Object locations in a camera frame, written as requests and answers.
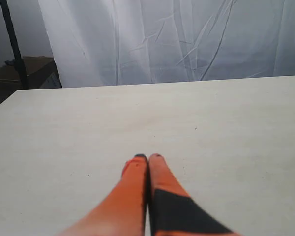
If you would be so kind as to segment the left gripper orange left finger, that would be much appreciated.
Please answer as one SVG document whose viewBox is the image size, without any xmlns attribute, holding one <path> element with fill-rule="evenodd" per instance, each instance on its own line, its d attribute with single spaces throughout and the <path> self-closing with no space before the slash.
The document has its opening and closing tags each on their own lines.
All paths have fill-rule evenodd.
<svg viewBox="0 0 295 236">
<path fill-rule="evenodd" d="M 128 160 L 109 195 L 61 236 L 142 236 L 148 189 L 148 160 L 137 154 Z"/>
</svg>

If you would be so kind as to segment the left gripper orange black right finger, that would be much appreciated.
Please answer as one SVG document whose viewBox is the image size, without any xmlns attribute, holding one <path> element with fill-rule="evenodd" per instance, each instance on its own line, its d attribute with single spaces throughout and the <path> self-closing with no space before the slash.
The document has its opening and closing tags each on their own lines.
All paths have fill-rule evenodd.
<svg viewBox="0 0 295 236">
<path fill-rule="evenodd" d="M 190 197 L 168 167 L 165 158 L 149 158 L 151 199 L 150 227 L 153 236 L 237 236 L 205 212 Z"/>
</svg>

